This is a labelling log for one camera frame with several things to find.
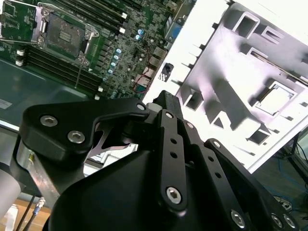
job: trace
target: black cable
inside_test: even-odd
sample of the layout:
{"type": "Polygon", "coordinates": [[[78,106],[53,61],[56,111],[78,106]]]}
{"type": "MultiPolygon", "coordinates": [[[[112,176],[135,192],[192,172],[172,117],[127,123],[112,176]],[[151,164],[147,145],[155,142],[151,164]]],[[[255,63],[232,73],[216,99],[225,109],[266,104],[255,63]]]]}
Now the black cable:
{"type": "Polygon", "coordinates": [[[302,150],[303,155],[304,155],[304,157],[305,157],[305,159],[306,159],[306,161],[308,163],[308,159],[307,159],[306,153],[304,152],[303,148],[299,144],[297,144],[297,146],[302,150]]]}
{"type": "Polygon", "coordinates": [[[298,144],[299,133],[294,136],[293,146],[290,155],[294,155],[296,145],[298,144]]]}
{"type": "Polygon", "coordinates": [[[31,205],[33,204],[34,199],[35,199],[35,195],[31,198],[31,200],[30,200],[30,202],[29,202],[29,204],[28,204],[28,206],[27,206],[27,208],[26,208],[26,210],[25,210],[23,216],[22,216],[21,219],[20,219],[20,222],[18,223],[18,226],[17,226],[17,228],[16,228],[16,231],[19,231],[19,230],[20,230],[20,228],[21,228],[21,226],[22,226],[22,224],[23,224],[23,222],[24,222],[24,220],[25,220],[25,218],[26,218],[26,216],[27,216],[27,213],[29,212],[30,207],[31,207],[31,205]]]}
{"type": "Polygon", "coordinates": [[[24,231],[28,231],[30,226],[31,226],[31,223],[33,222],[34,218],[35,218],[36,214],[33,213],[30,220],[28,221],[28,223],[26,224],[25,228],[24,228],[24,231]]]}

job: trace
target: ram slot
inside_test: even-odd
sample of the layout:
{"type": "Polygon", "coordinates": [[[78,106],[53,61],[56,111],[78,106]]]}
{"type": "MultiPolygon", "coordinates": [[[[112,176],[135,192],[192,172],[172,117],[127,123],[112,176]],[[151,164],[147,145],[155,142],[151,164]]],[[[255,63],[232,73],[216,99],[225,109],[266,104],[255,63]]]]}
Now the ram slot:
{"type": "Polygon", "coordinates": [[[97,0],[100,4],[106,5],[108,8],[112,9],[114,12],[118,13],[119,15],[122,15],[123,13],[127,14],[127,12],[124,12],[122,9],[118,8],[117,6],[106,2],[104,0],[97,0]]]}
{"type": "MultiPolygon", "coordinates": [[[[28,50],[28,54],[34,54],[34,55],[40,56],[41,59],[48,59],[48,61],[53,62],[56,65],[59,65],[63,69],[70,70],[71,72],[73,72],[74,75],[79,73],[79,67],[63,62],[54,56],[51,56],[45,52],[42,52],[39,49],[31,47],[28,50]]],[[[96,85],[97,83],[101,81],[99,77],[89,74],[87,71],[84,71],[84,70],[81,71],[81,76],[88,78],[94,85],[96,85]]]]}
{"type": "Polygon", "coordinates": [[[58,2],[59,4],[62,4],[64,7],[69,8],[70,10],[74,11],[75,13],[79,14],[80,16],[89,19],[90,21],[92,21],[93,23],[100,25],[103,28],[106,28],[110,31],[112,31],[115,34],[119,33],[119,28],[110,25],[109,23],[107,23],[106,21],[104,21],[103,19],[101,19],[100,17],[95,17],[91,15],[91,12],[87,12],[83,9],[81,9],[80,7],[78,7],[78,4],[71,3],[71,2],[62,2],[60,0],[54,0],[55,2],[58,2]]]}
{"type": "Polygon", "coordinates": [[[119,24],[125,21],[125,19],[122,18],[122,14],[113,11],[112,9],[108,8],[107,6],[101,4],[98,1],[95,0],[83,0],[83,1],[86,2],[88,5],[91,5],[94,9],[97,8],[102,12],[104,12],[105,14],[109,15],[111,18],[117,20],[119,24]]]}
{"type": "MultiPolygon", "coordinates": [[[[29,58],[28,65],[30,67],[34,67],[37,70],[42,70],[45,74],[50,76],[56,77],[57,79],[61,80],[62,82],[71,85],[73,87],[76,84],[76,78],[68,75],[67,73],[62,72],[56,67],[50,66],[48,63],[43,62],[42,60],[29,58]]],[[[95,93],[96,88],[90,85],[89,83],[85,82],[83,79],[80,79],[78,82],[78,87],[84,90],[89,91],[90,93],[95,93]]]]}
{"type": "Polygon", "coordinates": [[[120,0],[121,2],[123,2],[125,5],[137,10],[137,11],[140,11],[142,9],[142,6],[132,0],[120,0]]]}
{"type": "Polygon", "coordinates": [[[105,12],[103,12],[98,6],[93,7],[93,5],[83,2],[82,0],[68,0],[72,4],[76,4],[79,8],[88,11],[89,13],[96,15],[99,19],[103,19],[106,22],[110,23],[113,26],[120,27],[121,22],[112,18],[105,12]]]}
{"type": "MultiPolygon", "coordinates": [[[[44,73],[54,76],[65,83],[69,83],[72,87],[76,84],[79,68],[44,52],[38,51],[37,49],[30,49],[27,53],[27,63],[30,67],[41,69],[44,73]]],[[[99,77],[82,70],[78,87],[95,93],[101,81],[99,77]]]]}

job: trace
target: electronic component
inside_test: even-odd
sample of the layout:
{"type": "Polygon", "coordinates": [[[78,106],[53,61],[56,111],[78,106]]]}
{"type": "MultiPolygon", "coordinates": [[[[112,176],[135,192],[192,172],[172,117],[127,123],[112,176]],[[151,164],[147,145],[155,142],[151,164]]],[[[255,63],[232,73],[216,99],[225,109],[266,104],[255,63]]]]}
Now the electronic component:
{"type": "Polygon", "coordinates": [[[170,7],[177,5],[182,4],[104,0],[94,6],[90,0],[78,4],[74,0],[0,0],[0,43],[14,42],[8,52],[0,52],[0,58],[91,98],[109,98],[114,90],[123,89],[125,97],[135,96],[131,77],[147,67],[145,78],[155,76],[167,53],[157,45],[164,41],[170,7]],[[24,60],[16,61],[16,54],[24,60]],[[100,92],[102,83],[108,87],[100,92]]]}
{"type": "Polygon", "coordinates": [[[159,75],[159,80],[167,82],[173,71],[174,66],[172,64],[165,64],[162,73],[159,75]]]}
{"type": "Polygon", "coordinates": [[[16,57],[16,61],[15,64],[17,66],[23,66],[24,65],[24,58],[22,56],[17,56],[16,57]]]}
{"type": "Polygon", "coordinates": [[[166,50],[163,50],[159,47],[156,47],[154,52],[153,52],[153,55],[159,57],[159,58],[164,58],[165,55],[167,54],[167,51],[166,50]]]}
{"type": "Polygon", "coordinates": [[[140,86],[143,86],[145,88],[147,88],[149,86],[150,82],[151,82],[151,80],[148,77],[146,77],[146,76],[141,77],[141,75],[139,75],[139,74],[137,75],[134,82],[137,82],[137,81],[138,81],[138,84],[140,86]]]}
{"type": "Polygon", "coordinates": [[[153,66],[158,67],[160,65],[160,61],[159,59],[156,59],[155,57],[150,58],[149,63],[153,66]]]}
{"type": "Polygon", "coordinates": [[[51,14],[46,33],[46,48],[72,59],[79,56],[85,30],[51,14]]]}

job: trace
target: capacitor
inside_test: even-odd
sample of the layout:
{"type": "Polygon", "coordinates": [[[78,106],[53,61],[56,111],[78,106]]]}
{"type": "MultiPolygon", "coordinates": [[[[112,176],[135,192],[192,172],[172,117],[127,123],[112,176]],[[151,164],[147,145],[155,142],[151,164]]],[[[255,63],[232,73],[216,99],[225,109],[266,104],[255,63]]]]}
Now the capacitor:
{"type": "Polygon", "coordinates": [[[24,58],[23,58],[23,56],[16,56],[16,61],[15,61],[15,64],[17,65],[17,66],[22,66],[22,65],[24,65],[24,58]]]}
{"type": "Polygon", "coordinates": [[[24,65],[24,61],[23,60],[16,60],[15,61],[15,64],[17,65],[17,66],[22,66],[22,65],[24,65]]]}
{"type": "Polygon", "coordinates": [[[143,29],[139,29],[139,30],[138,30],[138,34],[139,34],[139,35],[143,35],[143,34],[144,34],[144,30],[143,30],[143,29]]]}
{"type": "Polygon", "coordinates": [[[136,35],[136,36],[135,36],[135,39],[136,39],[136,40],[140,40],[140,39],[141,39],[141,36],[140,36],[140,35],[136,35]]]}
{"type": "Polygon", "coordinates": [[[24,56],[25,55],[25,50],[17,50],[16,53],[19,56],[24,56]]]}

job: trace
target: red wire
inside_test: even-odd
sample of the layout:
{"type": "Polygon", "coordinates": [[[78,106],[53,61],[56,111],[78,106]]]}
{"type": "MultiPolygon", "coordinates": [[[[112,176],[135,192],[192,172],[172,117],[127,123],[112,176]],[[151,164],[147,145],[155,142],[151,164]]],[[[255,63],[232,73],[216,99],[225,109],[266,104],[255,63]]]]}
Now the red wire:
{"type": "Polygon", "coordinates": [[[138,84],[138,82],[140,81],[140,79],[142,79],[143,77],[145,77],[146,76],[146,74],[150,71],[150,68],[149,68],[149,64],[150,64],[150,52],[149,52],[149,48],[147,47],[146,48],[147,49],[147,54],[148,54],[148,70],[146,71],[146,72],[144,72],[139,78],[138,78],[138,80],[135,82],[135,84],[134,84],[134,87],[133,87],[133,89],[134,89],[134,91],[136,92],[136,90],[135,90],[135,87],[137,86],[137,84],[138,84]]]}

